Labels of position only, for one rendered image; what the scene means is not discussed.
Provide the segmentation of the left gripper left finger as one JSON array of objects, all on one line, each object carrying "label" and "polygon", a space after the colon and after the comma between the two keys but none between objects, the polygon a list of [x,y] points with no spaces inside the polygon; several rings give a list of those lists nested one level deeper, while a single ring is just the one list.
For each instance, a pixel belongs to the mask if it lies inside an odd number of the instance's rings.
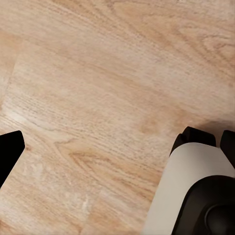
[{"label": "left gripper left finger", "polygon": [[0,188],[25,149],[20,130],[0,136]]}]

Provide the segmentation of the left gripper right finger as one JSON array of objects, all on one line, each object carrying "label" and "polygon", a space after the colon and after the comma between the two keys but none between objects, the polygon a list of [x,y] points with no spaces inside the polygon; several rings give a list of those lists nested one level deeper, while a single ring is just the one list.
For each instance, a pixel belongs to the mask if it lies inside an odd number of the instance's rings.
[{"label": "left gripper right finger", "polygon": [[223,132],[220,148],[235,169],[235,132],[229,130]]}]

